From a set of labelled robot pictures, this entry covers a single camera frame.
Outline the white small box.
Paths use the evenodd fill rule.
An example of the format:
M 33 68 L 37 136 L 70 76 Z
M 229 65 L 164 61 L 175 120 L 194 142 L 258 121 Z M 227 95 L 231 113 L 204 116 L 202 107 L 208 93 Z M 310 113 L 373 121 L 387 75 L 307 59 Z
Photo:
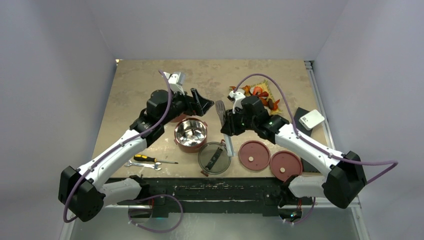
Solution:
M 306 130 L 311 131 L 324 120 L 325 117 L 317 109 L 314 109 L 301 116 L 299 122 Z

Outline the left red round lid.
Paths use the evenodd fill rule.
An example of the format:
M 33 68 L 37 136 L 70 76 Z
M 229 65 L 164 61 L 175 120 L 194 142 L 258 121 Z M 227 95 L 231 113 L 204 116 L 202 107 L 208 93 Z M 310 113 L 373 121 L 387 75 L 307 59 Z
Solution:
M 240 146 L 238 159 L 245 168 L 251 171 L 261 171 L 269 166 L 271 152 L 263 142 L 249 140 Z

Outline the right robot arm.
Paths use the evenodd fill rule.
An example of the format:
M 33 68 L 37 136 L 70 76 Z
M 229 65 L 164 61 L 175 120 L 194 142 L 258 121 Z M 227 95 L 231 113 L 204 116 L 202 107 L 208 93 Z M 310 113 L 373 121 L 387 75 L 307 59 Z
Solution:
M 280 115 L 271 115 L 257 96 L 231 93 L 233 108 L 226 110 L 221 133 L 238 136 L 254 131 L 259 138 L 283 147 L 315 167 L 321 176 L 292 174 L 283 182 L 280 196 L 288 204 L 303 197 L 326 198 L 345 209 L 367 184 L 360 157 L 327 147 L 298 129 Z

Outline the red round lid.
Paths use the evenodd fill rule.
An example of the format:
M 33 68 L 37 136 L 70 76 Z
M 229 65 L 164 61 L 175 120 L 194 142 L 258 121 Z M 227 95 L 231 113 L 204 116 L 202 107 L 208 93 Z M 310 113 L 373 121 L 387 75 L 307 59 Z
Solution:
M 270 169 L 273 175 L 285 182 L 292 176 L 301 175 L 303 165 L 298 156 L 290 151 L 278 151 L 272 155 Z
M 251 171 L 261 171 L 269 166 L 271 152 L 263 142 L 249 140 L 240 146 L 238 159 L 245 168 Z

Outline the metal serving tongs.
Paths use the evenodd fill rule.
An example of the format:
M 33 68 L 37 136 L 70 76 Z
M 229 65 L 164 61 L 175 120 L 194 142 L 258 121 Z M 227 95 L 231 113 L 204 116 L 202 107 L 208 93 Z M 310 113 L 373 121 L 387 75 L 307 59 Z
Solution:
M 216 108 L 216 112 L 217 112 L 217 115 L 218 115 L 220 123 L 221 123 L 221 128 L 224 130 L 224 132 L 222 132 L 222 134 L 223 134 L 224 143 L 225 143 L 225 146 L 226 146 L 226 149 L 227 149 L 227 155 L 229 157 L 234 157 L 236 155 L 236 152 L 234 150 L 231 137 L 227 134 L 227 132 L 224 128 L 225 117 L 226 117 L 226 109 L 225 109 L 224 102 L 222 100 L 217 100 L 215 102 L 215 108 Z

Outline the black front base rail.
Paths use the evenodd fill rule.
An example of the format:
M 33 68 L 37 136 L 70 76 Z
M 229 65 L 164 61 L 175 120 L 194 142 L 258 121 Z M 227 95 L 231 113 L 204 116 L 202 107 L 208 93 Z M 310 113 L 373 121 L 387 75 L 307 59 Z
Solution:
M 170 213 L 260 214 L 264 217 L 301 217 L 318 200 L 292 196 L 275 177 L 143 177 L 139 200 L 121 200 L 119 206 L 152 208 L 154 218 Z

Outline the right red round lid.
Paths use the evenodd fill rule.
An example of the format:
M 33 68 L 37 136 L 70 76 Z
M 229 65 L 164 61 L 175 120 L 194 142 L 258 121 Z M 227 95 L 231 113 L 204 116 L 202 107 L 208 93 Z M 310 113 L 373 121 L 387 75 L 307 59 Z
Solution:
M 303 165 L 298 156 L 290 151 L 278 151 L 272 155 L 270 169 L 273 175 L 285 182 L 292 176 L 301 175 Z

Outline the transparent grey pot lid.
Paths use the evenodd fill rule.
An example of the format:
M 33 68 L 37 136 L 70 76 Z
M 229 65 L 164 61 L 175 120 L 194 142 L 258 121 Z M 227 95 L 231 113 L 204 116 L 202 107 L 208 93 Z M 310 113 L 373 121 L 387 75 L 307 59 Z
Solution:
M 203 145 L 197 159 L 200 173 L 208 177 L 224 173 L 230 167 L 232 157 L 228 156 L 226 142 L 222 139 L 220 142 L 213 141 Z

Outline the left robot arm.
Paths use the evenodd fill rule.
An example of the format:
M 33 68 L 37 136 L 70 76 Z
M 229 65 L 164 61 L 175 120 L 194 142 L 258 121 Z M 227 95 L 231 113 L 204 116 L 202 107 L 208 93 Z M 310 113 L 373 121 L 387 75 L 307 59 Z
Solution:
M 64 205 L 65 223 L 91 220 L 107 200 L 132 200 L 138 205 L 148 201 L 149 191 L 140 177 L 125 180 L 118 194 L 107 193 L 104 185 L 124 163 L 159 139 L 171 120 L 180 115 L 202 117 L 214 105 L 213 100 L 202 97 L 197 89 L 190 91 L 191 95 L 185 91 L 153 91 L 146 107 L 119 140 L 86 164 L 78 168 L 68 166 L 61 172 L 58 200 Z

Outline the near red steel pot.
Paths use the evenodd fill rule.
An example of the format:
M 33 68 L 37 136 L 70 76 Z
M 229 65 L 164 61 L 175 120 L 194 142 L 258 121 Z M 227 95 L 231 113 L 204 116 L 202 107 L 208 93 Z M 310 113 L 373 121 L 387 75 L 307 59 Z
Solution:
M 174 142 L 184 153 L 196 153 L 207 143 L 208 125 L 198 118 L 188 117 L 180 121 L 174 131 Z

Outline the yellow black screwdriver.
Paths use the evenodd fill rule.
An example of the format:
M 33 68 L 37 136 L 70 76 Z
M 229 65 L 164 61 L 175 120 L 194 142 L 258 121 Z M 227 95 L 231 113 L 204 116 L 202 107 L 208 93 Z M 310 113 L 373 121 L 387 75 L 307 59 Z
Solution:
M 178 164 L 178 162 L 176 162 L 176 161 L 159 160 L 157 158 L 142 155 L 142 154 L 134 155 L 133 160 L 138 161 L 138 162 Z

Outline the silver open-end wrench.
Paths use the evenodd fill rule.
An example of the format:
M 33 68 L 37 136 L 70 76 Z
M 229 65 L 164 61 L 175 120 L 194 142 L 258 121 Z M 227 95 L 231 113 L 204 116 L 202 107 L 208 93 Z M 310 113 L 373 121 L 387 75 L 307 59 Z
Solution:
M 160 162 L 156 162 L 156 163 L 141 163 L 141 162 L 134 162 L 131 160 L 128 160 L 125 164 L 125 167 L 144 167 L 144 168 L 150 168 L 150 169 L 154 169 L 155 171 L 160 171 L 161 168 L 161 163 Z

